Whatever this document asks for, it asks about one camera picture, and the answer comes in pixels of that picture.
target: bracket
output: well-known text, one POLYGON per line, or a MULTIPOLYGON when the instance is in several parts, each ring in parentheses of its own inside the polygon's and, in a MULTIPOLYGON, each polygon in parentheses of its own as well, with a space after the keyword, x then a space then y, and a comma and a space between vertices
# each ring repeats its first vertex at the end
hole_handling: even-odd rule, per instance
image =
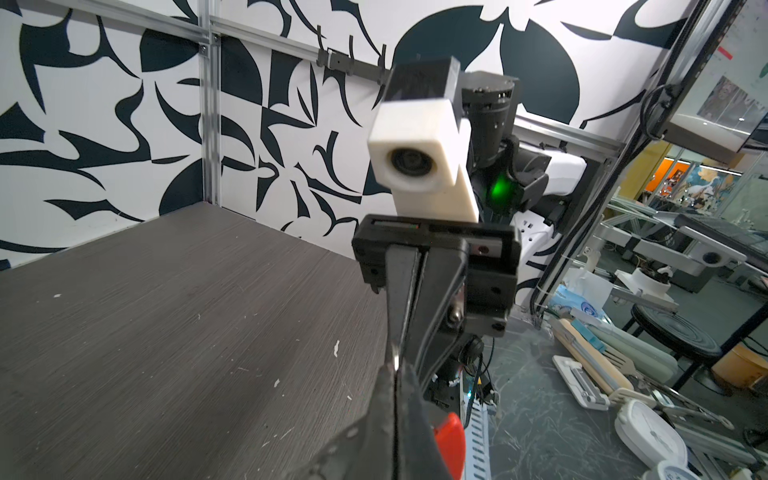
POLYGON ((382 45, 379 64, 371 65, 370 63, 355 59, 353 41, 354 37, 350 35, 349 56, 340 51, 332 50, 331 48, 325 49, 323 47, 323 33, 320 30, 320 25, 317 25, 317 44, 319 46, 319 51, 317 52, 317 66, 343 71, 347 75, 365 78, 366 80, 374 81, 379 85, 386 84, 389 80, 389 70, 384 68, 386 45, 382 45))

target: green light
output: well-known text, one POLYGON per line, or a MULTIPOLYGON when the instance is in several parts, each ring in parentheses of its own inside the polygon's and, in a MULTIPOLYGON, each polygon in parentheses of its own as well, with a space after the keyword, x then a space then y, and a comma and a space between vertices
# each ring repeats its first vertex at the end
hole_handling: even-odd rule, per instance
POLYGON ((491 200, 495 204, 506 204, 509 202, 514 184, 506 175, 501 174, 496 179, 496 183, 491 188, 491 200))
POLYGON ((522 201, 523 190, 516 181, 502 171, 496 177, 487 195, 486 200, 491 210, 499 215, 509 215, 511 210, 522 201))

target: monitor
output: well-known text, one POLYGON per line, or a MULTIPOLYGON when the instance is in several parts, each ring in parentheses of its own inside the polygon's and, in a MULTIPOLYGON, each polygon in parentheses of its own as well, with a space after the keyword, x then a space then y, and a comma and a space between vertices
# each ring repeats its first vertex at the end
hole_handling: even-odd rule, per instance
POLYGON ((664 140, 729 164, 768 114, 768 0, 724 18, 683 85, 664 140))

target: orange wall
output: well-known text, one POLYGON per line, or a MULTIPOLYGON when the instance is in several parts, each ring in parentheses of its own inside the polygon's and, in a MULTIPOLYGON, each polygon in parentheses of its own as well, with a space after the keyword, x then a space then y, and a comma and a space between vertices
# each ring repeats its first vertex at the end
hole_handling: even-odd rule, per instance
POLYGON ((637 199, 670 148, 671 145, 665 141, 655 141, 645 147, 627 167, 619 195, 637 199))
MULTIPOLYGON (((653 180, 648 182, 648 185, 645 187, 645 191, 647 192, 654 192, 656 190, 656 187, 659 186, 661 181, 663 180, 664 174, 667 172, 667 169, 672 165, 672 160, 669 158, 664 158, 661 161, 661 165, 659 165, 659 168, 656 169, 654 172, 653 180)), ((674 166, 674 169, 670 172, 670 177, 675 175, 675 172, 678 172, 680 170, 685 171, 688 170, 688 167, 690 165, 686 164, 677 164, 674 166)))

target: blue package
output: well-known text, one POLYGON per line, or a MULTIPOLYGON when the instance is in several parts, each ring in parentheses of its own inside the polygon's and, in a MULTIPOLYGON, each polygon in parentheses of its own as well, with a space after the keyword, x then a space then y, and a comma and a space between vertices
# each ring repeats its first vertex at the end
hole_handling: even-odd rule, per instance
POLYGON ((558 314, 570 318, 571 308, 576 308, 597 319, 604 319, 605 312, 594 308, 583 296, 577 295, 565 288, 565 285, 558 286, 552 299, 549 300, 549 306, 558 314))
POLYGON ((571 326, 574 327, 576 331, 579 332, 598 352, 605 353, 605 344, 603 341, 594 336, 582 322, 573 319, 573 321, 571 321, 571 326))

